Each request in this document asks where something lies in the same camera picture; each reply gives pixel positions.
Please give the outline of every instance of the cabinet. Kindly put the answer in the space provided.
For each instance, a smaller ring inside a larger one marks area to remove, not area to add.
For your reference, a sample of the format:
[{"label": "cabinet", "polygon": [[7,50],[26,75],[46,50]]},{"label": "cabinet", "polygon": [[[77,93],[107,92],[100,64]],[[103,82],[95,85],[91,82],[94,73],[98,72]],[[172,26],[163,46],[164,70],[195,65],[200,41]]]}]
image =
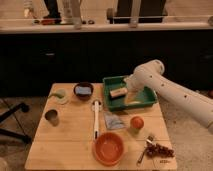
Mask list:
[{"label": "cabinet", "polygon": [[212,89],[213,31],[0,35],[0,96],[48,95],[55,82],[102,82],[152,59],[190,89]]}]

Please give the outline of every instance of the chair leg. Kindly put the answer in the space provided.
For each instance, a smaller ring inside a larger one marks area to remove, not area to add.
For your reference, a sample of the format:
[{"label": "chair leg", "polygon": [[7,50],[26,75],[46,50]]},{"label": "chair leg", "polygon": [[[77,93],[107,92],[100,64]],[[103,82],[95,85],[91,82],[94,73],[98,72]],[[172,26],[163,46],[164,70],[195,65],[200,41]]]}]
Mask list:
[{"label": "chair leg", "polygon": [[7,119],[10,115],[12,115],[14,112],[16,112],[19,109],[21,109],[22,112],[28,112],[29,111],[29,107],[25,103],[20,103],[20,104],[14,106],[13,108],[11,108],[10,110],[8,110],[7,112],[3,113],[0,116],[0,123],[2,121],[4,121],[5,119]]},{"label": "chair leg", "polygon": [[[19,109],[21,109],[22,112],[28,112],[29,106],[26,105],[25,103],[20,103],[16,106],[12,107],[10,110],[6,111],[5,113],[3,113],[0,116],[0,123],[2,121],[4,121],[5,119],[7,119],[10,115],[12,115],[14,112],[16,112]],[[21,139],[26,144],[31,142],[31,138],[28,135],[17,134],[15,132],[11,132],[11,131],[4,130],[4,129],[0,129],[0,134]]]},{"label": "chair leg", "polygon": [[5,136],[9,136],[9,137],[18,138],[26,144],[31,142],[31,138],[28,135],[17,134],[15,132],[11,132],[11,131],[8,131],[8,130],[5,130],[5,129],[0,129],[0,134],[5,135]]}]

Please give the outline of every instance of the small bowl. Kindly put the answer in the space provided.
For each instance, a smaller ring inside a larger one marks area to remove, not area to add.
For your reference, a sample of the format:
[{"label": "small bowl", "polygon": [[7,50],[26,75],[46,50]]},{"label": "small bowl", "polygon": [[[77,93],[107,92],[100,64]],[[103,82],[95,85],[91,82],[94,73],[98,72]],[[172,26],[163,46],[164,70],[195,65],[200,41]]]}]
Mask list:
[{"label": "small bowl", "polygon": [[80,82],[75,85],[74,94],[81,100],[89,100],[93,93],[93,85],[89,82]]},{"label": "small bowl", "polygon": [[123,140],[115,133],[100,135],[93,144],[94,157],[105,166],[116,165],[124,153]]}]

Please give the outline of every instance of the green plastic tray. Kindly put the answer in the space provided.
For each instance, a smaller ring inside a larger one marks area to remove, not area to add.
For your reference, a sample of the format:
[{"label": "green plastic tray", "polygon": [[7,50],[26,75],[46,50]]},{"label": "green plastic tray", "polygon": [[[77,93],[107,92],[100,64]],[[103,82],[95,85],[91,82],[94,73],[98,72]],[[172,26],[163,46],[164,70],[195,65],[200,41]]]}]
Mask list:
[{"label": "green plastic tray", "polygon": [[112,99],[110,97],[111,90],[126,87],[126,83],[123,81],[124,78],[125,76],[103,78],[105,102],[110,111],[147,107],[157,102],[156,94],[148,87],[144,87],[135,97],[134,100],[139,101],[139,103],[124,104],[124,96]]}]

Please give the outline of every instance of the dark bowl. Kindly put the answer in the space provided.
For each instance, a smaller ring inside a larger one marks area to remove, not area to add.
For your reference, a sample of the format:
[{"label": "dark bowl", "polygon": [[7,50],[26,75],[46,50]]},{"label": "dark bowl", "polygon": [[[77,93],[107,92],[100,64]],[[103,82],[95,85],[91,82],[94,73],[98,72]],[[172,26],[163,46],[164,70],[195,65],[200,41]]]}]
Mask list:
[{"label": "dark bowl", "polygon": [[80,82],[75,85],[73,92],[81,100],[89,100],[93,93],[93,85],[89,82]]}]

